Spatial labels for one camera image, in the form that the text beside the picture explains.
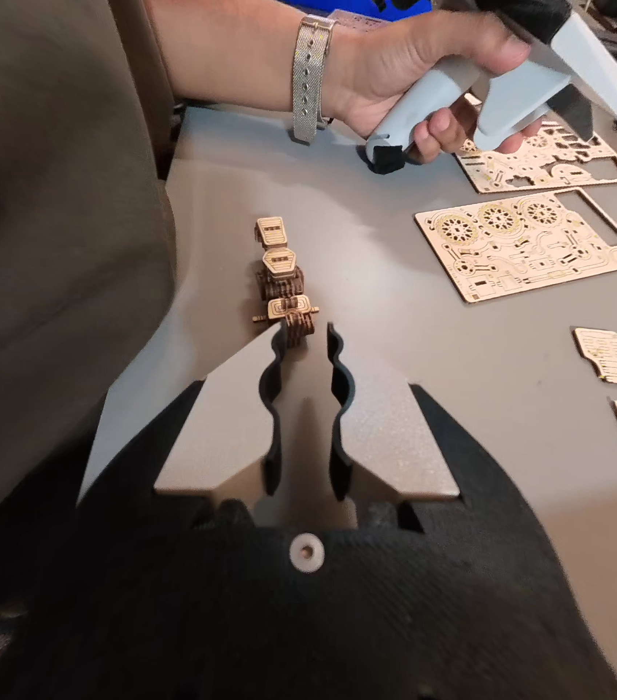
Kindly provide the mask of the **silver mesh wristwatch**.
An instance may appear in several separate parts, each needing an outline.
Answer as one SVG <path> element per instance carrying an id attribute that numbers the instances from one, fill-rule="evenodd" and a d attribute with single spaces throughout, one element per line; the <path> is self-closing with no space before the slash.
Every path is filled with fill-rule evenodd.
<path id="1" fill-rule="evenodd" d="M 309 14 L 299 24 L 292 63 L 292 130 L 294 140 L 305 145 L 330 123 L 322 117 L 322 81 L 336 23 Z"/>

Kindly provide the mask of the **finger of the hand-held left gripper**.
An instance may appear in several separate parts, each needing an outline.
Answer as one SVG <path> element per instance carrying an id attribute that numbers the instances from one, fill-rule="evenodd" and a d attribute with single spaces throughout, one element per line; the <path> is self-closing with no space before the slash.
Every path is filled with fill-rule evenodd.
<path id="1" fill-rule="evenodd" d="M 566 84 L 551 97 L 551 111 L 583 141 L 593 137 L 593 111 L 591 101 L 573 83 Z"/>
<path id="2" fill-rule="evenodd" d="M 617 61 L 576 12 L 554 35 L 554 52 L 572 73 L 572 83 L 617 121 Z"/>

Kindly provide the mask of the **spare wooden sheet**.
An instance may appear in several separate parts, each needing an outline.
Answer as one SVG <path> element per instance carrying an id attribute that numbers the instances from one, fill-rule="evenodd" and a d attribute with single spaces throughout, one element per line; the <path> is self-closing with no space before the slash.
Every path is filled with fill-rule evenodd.
<path id="1" fill-rule="evenodd" d="M 372 31 L 381 25 L 388 24 L 388 20 L 379 17 L 371 17 L 360 13 L 348 12 L 345 10 L 333 10 L 329 18 L 336 21 L 341 26 L 349 27 L 358 31 Z"/>

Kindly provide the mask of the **blue plastic bin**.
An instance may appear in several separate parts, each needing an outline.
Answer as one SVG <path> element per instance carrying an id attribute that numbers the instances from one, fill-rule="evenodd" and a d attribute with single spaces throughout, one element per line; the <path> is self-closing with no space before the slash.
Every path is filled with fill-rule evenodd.
<path id="1" fill-rule="evenodd" d="M 431 1 L 284 1 L 303 9 L 317 10 L 325 15 L 334 10 L 356 13 L 386 21 L 396 21 L 410 16 L 429 13 Z"/>

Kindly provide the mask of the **striped small wooden piece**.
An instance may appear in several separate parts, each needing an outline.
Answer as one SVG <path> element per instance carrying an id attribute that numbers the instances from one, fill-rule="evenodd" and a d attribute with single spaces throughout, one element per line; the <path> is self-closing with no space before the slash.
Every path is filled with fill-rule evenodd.
<path id="1" fill-rule="evenodd" d="M 597 328 L 573 328 L 579 353 L 590 362 L 598 379 L 617 385 L 617 333 Z"/>

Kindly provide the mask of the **person's left forearm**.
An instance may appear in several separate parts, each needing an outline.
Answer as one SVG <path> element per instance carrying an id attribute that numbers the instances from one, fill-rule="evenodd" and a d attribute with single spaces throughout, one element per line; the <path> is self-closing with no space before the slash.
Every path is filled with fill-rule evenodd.
<path id="1" fill-rule="evenodd" d="M 289 113 L 305 16 L 279 1 L 144 1 L 173 97 Z"/>

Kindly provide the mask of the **wooden puzzle sheet rectangular window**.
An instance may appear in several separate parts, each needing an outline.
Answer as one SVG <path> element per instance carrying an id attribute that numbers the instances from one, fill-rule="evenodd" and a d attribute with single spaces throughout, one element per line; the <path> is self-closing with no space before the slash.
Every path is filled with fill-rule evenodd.
<path id="1" fill-rule="evenodd" d="M 617 245 L 567 208 L 559 198 L 566 194 L 617 234 L 617 223 L 580 187 L 419 212 L 414 220 L 469 304 L 617 272 Z"/>

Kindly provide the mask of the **grey desk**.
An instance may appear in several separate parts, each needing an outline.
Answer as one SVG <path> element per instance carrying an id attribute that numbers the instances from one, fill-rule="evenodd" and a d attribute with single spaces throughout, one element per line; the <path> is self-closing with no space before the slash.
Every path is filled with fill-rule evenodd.
<path id="1" fill-rule="evenodd" d="M 404 258 L 401 271 L 395 263 L 376 262 L 376 243 L 370 244 L 366 267 L 350 263 L 349 281 L 367 285 L 367 300 L 386 303 L 395 300 L 416 302 L 415 326 L 407 323 L 405 312 L 382 316 L 377 311 L 365 316 L 365 339 L 383 345 L 386 340 L 397 341 L 397 331 L 405 331 L 406 339 L 395 348 L 408 347 L 403 355 L 410 369 L 418 370 L 418 379 L 426 381 L 427 389 L 435 390 L 435 398 L 444 399 L 457 418 L 476 428 L 476 435 L 485 438 L 486 446 L 496 448 L 494 455 L 502 457 L 504 467 L 512 468 L 519 478 L 525 495 L 532 504 L 542 507 L 543 521 L 551 526 L 554 542 L 561 545 L 561 554 L 570 564 L 573 583 L 582 595 L 582 608 L 590 614 L 593 631 L 599 633 L 602 648 L 617 664 L 617 445 L 611 446 L 610 419 L 601 418 L 600 409 L 588 410 L 592 420 L 583 424 L 574 416 L 569 389 L 561 389 L 560 375 L 552 370 L 568 370 L 568 361 L 544 360 L 541 331 L 532 332 L 532 322 L 542 323 L 541 316 L 532 318 L 532 311 L 542 312 L 542 303 L 513 302 L 511 316 L 496 311 L 467 311 L 478 314 L 470 326 L 464 324 L 464 311 L 454 308 L 452 292 L 444 291 L 444 282 L 435 282 L 435 263 L 426 260 L 424 243 L 417 243 L 415 234 L 407 232 L 406 204 L 426 203 L 425 185 L 435 185 L 435 194 L 445 194 L 444 181 L 437 179 L 443 172 L 439 167 L 428 169 L 424 183 L 416 187 L 415 198 L 403 194 L 408 188 L 398 185 L 356 186 L 357 176 L 340 179 L 327 166 L 337 163 L 337 156 L 328 155 L 327 146 L 319 146 L 319 157 L 311 182 L 323 180 L 325 195 L 308 192 L 304 198 L 304 214 L 311 224 L 307 231 L 317 233 L 318 224 L 328 222 L 328 214 L 337 213 L 337 204 L 329 211 L 330 195 L 335 202 L 339 196 L 350 210 L 355 209 L 360 221 L 376 226 L 385 223 L 379 245 L 388 257 Z"/>

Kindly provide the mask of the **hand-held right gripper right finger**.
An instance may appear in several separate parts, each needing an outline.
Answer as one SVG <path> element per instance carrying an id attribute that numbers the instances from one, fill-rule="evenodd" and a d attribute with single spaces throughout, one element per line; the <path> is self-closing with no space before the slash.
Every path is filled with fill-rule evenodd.
<path id="1" fill-rule="evenodd" d="M 327 325 L 331 391 L 339 411 L 329 473 L 338 501 L 404 503 L 459 497 L 409 380 L 373 351 Z"/>

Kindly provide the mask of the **partly built wooden model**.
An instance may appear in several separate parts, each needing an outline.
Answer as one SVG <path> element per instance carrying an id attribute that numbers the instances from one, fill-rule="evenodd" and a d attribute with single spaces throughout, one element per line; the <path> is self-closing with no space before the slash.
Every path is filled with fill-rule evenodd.
<path id="1" fill-rule="evenodd" d="M 264 314 L 253 316 L 253 323 L 271 326 L 281 321 L 287 329 L 287 348 L 296 348 L 315 332 L 313 317 L 319 308 L 304 293 L 304 272 L 296 253 L 287 245 L 286 228 L 280 216 L 258 218 L 255 240 L 264 250 L 256 273 L 260 299 L 267 306 Z"/>

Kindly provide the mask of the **wooden puzzle sheet many cutouts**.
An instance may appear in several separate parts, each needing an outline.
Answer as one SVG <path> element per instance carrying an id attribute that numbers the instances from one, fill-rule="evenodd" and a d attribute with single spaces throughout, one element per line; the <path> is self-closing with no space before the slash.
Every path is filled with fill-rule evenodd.
<path id="1" fill-rule="evenodd" d="M 617 184 L 617 152 L 598 134 L 583 141 L 556 120 L 545 120 L 515 153 L 480 151 L 467 140 L 454 156 L 482 195 Z"/>

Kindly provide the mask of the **person's left hand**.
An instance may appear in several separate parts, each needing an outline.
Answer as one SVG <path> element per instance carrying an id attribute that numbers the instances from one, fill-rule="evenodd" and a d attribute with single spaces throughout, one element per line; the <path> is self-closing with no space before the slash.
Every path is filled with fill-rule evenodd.
<path id="1" fill-rule="evenodd" d="M 521 65 L 531 47 L 495 15 L 435 11 L 373 31 L 334 28 L 321 112 L 368 137 L 403 93 L 436 62 L 454 55 L 493 74 Z"/>

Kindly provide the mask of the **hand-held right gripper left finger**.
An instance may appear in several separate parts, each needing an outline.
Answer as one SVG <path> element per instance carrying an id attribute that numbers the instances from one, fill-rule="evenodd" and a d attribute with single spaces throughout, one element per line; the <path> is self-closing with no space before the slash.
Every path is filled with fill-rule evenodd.
<path id="1" fill-rule="evenodd" d="M 208 374 L 156 479 L 156 493 L 247 506 L 275 494 L 282 455 L 273 402 L 286 350 L 281 321 Z"/>

